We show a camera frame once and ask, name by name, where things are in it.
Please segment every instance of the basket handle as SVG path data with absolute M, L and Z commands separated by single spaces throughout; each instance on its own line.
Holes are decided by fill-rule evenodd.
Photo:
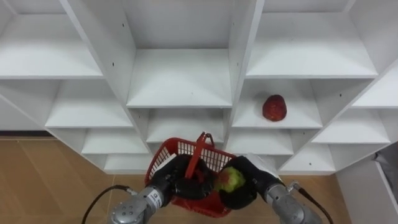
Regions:
M 193 155 L 192 155 L 191 161 L 189 162 L 187 171 L 185 171 L 185 178 L 191 179 L 191 177 L 195 171 L 195 167 L 197 166 L 197 163 L 200 159 L 201 151 L 205 147 L 206 138 L 210 138 L 211 145 L 213 147 L 215 146 L 214 140 L 213 140 L 213 137 L 211 136 L 211 134 L 202 132 L 202 134 L 199 136 L 199 138 L 197 140 L 197 145 L 196 145 L 195 150 L 193 151 Z

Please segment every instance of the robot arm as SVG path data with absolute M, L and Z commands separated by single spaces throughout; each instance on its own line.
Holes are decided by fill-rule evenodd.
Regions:
M 245 171 L 240 170 L 245 177 L 248 177 L 247 179 L 251 179 L 254 182 L 257 192 L 280 217 L 281 224 L 322 224 L 318 214 L 297 201 L 291 194 L 292 189 L 300 191 L 301 188 L 298 183 L 294 182 L 290 187 L 286 188 L 279 178 L 270 172 L 259 170 L 251 161 L 242 158 L 237 161 L 239 162 L 238 166 L 245 167 L 244 169 L 251 173 L 250 175 L 245 175 Z M 159 174 L 169 176 L 164 174 L 163 171 L 160 171 Z M 171 179 L 159 180 L 152 185 L 149 184 L 139 194 L 133 195 L 129 200 L 116 206 L 111 214 L 110 223 L 146 224 L 160 207 L 164 207 L 169 203 L 174 194 L 169 189 L 169 185 L 173 185 L 170 181 Z
M 165 194 L 157 187 L 148 186 L 139 194 L 117 205 L 111 214 L 112 224 L 146 224 L 165 203 Z

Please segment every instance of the green apple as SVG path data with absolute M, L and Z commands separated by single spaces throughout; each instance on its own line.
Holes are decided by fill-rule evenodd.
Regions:
M 245 183 L 245 179 L 234 167 L 227 167 L 223 169 L 215 181 L 215 190 L 225 190 L 228 193 L 233 192 L 235 189 L 241 187 Z

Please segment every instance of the apple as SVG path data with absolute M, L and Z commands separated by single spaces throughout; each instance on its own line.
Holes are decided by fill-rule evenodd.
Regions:
M 272 95 L 262 106 L 262 115 L 270 121 L 281 121 L 286 117 L 287 108 L 281 95 Z
M 227 167 L 218 174 L 218 178 L 215 181 L 215 190 L 225 190 L 227 193 L 231 193 L 243 186 L 245 181 L 240 171 L 234 167 Z

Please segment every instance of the shelving unit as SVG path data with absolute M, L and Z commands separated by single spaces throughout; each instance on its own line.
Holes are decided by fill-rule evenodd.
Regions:
M 380 1 L 3 0 L 0 97 L 110 174 L 202 131 L 279 174 L 332 174 L 398 141 L 397 3 Z

